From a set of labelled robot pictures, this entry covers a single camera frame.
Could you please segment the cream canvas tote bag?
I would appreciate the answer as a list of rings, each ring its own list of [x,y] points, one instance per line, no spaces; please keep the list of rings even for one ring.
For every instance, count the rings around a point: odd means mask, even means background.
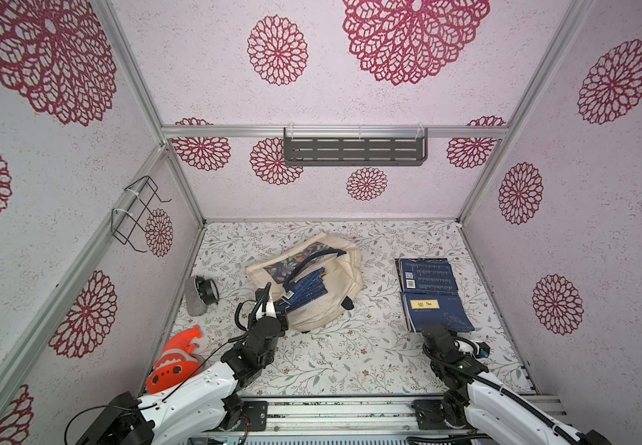
[[[324,284],[328,293],[288,313],[291,329],[308,332],[354,309],[354,299],[364,287],[362,253],[356,244],[320,233],[271,260],[247,266],[245,274],[260,289],[271,283],[272,298],[278,303],[294,282],[319,268],[326,269]]]

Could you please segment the blue book with barcode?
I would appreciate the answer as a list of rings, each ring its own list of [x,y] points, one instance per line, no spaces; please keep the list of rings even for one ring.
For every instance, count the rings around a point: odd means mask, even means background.
[[[452,265],[445,258],[395,259],[395,267],[403,292],[457,293],[458,285]]]

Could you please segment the stack of blue books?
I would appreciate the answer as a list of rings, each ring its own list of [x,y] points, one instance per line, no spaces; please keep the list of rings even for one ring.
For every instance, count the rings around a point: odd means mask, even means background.
[[[325,275],[326,269],[319,268],[294,282],[291,289],[279,299],[279,307],[286,313],[292,313],[325,296],[328,293],[324,284]]]

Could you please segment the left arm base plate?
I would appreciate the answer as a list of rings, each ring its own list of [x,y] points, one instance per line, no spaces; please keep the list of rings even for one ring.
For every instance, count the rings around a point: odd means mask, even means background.
[[[266,430],[267,400],[234,400],[223,403],[223,420],[213,431],[261,432]]]

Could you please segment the blue book yellow label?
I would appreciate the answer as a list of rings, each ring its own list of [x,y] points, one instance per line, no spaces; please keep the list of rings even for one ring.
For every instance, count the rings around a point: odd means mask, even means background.
[[[475,330],[456,292],[402,292],[401,302],[407,330],[411,333],[421,333],[433,326],[447,326],[458,333]]]

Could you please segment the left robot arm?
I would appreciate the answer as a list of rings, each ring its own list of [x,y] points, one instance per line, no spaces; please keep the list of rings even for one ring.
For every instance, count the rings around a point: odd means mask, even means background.
[[[72,417],[100,411],[78,444],[185,444],[193,435],[230,430],[242,417],[238,391],[254,382],[274,361],[288,319],[271,296],[270,283],[255,291],[255,305],[245,334],[230,339],[231,348],[210,367],[157,394],[137,398],[126,391],[108,403]]]

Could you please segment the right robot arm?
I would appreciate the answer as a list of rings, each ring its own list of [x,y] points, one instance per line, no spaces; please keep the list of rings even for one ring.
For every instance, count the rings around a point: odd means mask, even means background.
[[[461,442],[491,439],[498,444],[608,444],[596,430],[581,432],[558,421],[508,389],[482,362],[491,348],[460,337],[440,324],[422,331],[422,351],[445,384],[439,399],[413,404],[421,428],[444,425],[471,429]]]

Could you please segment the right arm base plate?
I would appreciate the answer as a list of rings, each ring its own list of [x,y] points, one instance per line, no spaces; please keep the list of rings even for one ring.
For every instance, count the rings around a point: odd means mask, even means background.
[[[421,430],[460,429],[467,426],[464,407],[452,400],[446,398],[418,399],[414,400],[411,406]]]

